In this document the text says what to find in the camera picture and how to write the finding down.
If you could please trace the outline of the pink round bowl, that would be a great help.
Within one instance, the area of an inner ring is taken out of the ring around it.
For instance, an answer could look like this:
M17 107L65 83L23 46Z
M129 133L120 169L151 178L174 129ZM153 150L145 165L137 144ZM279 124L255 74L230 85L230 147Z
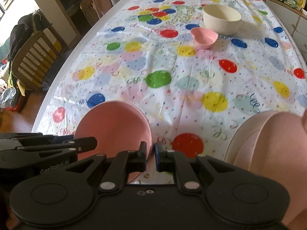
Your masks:
M81 119L75 139L93 136L97 140L94 150L80 153L78 160L103 153L115 158L122 151L137 151L142 141L147 144L146 162L153 143L146 116L134 105L123 101L108 101L94 106ZM141 172L129 174L131 182Z

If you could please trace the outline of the pink pig-shaped plate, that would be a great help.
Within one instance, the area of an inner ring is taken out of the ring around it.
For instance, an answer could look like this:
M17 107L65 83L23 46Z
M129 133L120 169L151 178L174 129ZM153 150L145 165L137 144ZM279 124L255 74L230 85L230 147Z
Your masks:
M234 166L283 185L290 195L283 223L289 229L306 229L306 113L271 116L254 145L241 147Z

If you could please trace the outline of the small pink heart bowl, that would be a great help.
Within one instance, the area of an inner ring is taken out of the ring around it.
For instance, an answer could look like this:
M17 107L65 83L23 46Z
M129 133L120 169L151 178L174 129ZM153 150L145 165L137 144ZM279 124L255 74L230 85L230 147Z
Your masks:
M211 48L219 38L219 35L216 32L201 27L192 28L191 34L196 46L200 49Z

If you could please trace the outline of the cream bowl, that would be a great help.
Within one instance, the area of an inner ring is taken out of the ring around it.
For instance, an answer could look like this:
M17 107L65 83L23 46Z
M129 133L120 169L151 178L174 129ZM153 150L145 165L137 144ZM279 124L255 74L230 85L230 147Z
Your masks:
M220 35L234 35L240 27L241 13L237 10L219 4L205 5L202 9L205 28Z

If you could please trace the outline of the white plate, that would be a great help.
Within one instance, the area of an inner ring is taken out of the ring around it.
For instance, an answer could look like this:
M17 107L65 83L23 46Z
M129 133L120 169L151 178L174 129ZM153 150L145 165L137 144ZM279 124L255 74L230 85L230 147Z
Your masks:
M253 146L262 126L271 116L277 113L277 111L264 111L253 115L245 121L232 137L224 161L234 165L241 147L249 144Z

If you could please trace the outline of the wooden slatted chair left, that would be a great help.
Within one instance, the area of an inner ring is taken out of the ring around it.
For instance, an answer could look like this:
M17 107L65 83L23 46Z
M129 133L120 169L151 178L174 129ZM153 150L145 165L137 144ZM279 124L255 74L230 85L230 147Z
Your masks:
M12 61L12 75L27 89L40 90L51 66L64 47L50 26L34 33L19 49Z

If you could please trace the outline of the balloon pattern tablecloth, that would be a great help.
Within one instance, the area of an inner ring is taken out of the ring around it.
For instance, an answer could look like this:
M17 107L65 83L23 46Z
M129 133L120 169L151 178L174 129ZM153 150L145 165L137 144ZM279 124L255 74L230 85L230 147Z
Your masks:
M209 49L205 5L241 13L239 30ZM147 117L164 149L223 159L255 114L306 109L305 61L263 0L122 0L80 42L51 85L34 123L44 134L75 133L94 106L122 100Z

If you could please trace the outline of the wooden chair with towel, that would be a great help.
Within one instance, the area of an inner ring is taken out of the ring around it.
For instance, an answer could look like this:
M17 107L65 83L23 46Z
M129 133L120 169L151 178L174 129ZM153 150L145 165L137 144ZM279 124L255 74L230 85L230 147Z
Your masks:
M90 26L94 26L113 7L111 0L83 0L80 9Z

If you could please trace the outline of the pink towel on chair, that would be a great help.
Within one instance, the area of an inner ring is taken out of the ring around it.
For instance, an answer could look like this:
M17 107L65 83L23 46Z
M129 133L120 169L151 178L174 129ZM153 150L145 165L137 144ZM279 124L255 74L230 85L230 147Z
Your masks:
M99 18L113 7L111 0L92 0L92 5Z

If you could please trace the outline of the white drawer cabinet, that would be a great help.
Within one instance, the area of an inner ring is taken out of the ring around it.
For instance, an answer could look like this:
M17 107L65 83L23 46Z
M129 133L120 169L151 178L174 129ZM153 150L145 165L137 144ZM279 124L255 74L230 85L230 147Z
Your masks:
M306 61L306 16L278 0L266 0L266 4L286 27Z

